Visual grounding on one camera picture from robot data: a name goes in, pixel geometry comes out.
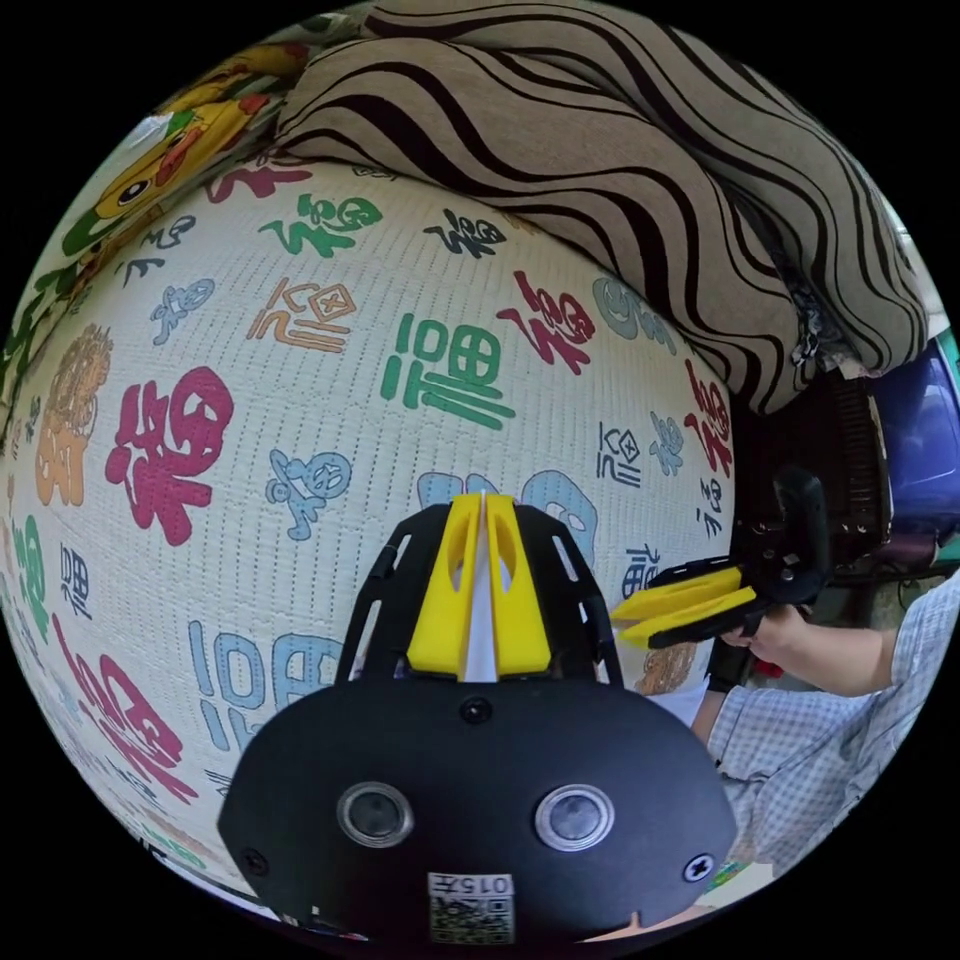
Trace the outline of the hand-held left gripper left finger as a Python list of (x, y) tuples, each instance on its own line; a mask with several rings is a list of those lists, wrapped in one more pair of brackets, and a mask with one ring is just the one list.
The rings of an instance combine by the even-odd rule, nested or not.
[(416, 673), (465, 671), (481, 518), (480, 494), (459, 495), (449, 504), (407, 648), (408, 663)]

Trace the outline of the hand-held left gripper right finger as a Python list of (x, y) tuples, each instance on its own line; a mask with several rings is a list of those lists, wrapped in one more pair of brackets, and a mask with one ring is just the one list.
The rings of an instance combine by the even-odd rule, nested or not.
[(502, 494), (485, 500), (493, 644), (499, 675), (547, 672), (551, 650), (515, 501)]

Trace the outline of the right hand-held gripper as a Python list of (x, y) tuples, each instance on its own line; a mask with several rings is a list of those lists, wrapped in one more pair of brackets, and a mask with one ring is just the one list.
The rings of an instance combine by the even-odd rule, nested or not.
[(669, 568), (611, 611), (619, 638), (644, 650), (700, 643), (746, 627), (775, 606), (814, 601), (814, 544), (782, 536), (759, 551)]

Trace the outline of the person's right hand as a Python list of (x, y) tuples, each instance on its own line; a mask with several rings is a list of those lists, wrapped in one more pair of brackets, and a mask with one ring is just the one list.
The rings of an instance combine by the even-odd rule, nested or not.
[(720, 639), (731, 647), (749, 650), (785, 673), (808, 680), (811, 629), (812, 624), (799, 608), (781, 605), (768, 610), (752, 634), (747, 634), (746, 627), (738, 627), (722, 633)]

